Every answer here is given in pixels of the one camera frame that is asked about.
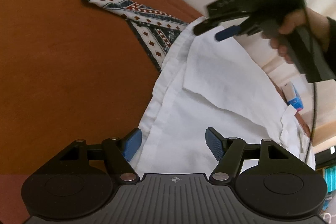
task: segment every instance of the black cable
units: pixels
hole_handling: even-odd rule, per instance
[[[310,21],[309,21],[307,10],[305,8],[305,1],[304,0],[303,0],[303,11],[304,11],[304,15],[306,17],[306,24],[307,24],[307,27],[308,27],[308,32],[309,32],[309,37],[310,37],[310,53],[311,53],[311,57],[314,59],[314,46],[313,46],[313,38],[312,38],[313,34],[312,34],[312,31],[311,31]],[[308,144],[308,148],[307,148],[306,157],[304,159],[305,164],[307,164],[307,162],[308,162],[310,146],[311,146],[313,138],[314,138],[315,127],[316,127],[316,119],[317,119],[317,86],[316,86],[316,83],[313,83],[313,117],[312,117],[311,132],[310,132],[310,137],[309,137],[309,144]]]

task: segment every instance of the teal object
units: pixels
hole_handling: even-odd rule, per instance
[[[329,203],[332,200],[332,198],[333,198],[333,193],[328,193],[327,197],[325,198],[324,205],[323,205],[323,210],[324,211],[327,210],[327,208],[329,206]]]
[[[327,183],[328,193],[336,190],[336,166],[325,170],[324,179]]]

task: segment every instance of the white cloth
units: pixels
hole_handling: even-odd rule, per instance
[[[199,37],[191,23],[164,60],[139,128],[142,147],[131,161],[137,173],[206,173],[218,164],[205,130],[259,144],[271,138],[298,158],[309,139],[263,70],[234,38],[215,42],[217,27]],[[242,170],[258,163],[244,162]],[[309,166],[315,168],[310,153]]]

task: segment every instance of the black sleeve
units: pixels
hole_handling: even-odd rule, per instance
[[[336,74],[336,21],[329,17],[328,20],[330,22],[330,42],[324,57],[331,70]]]

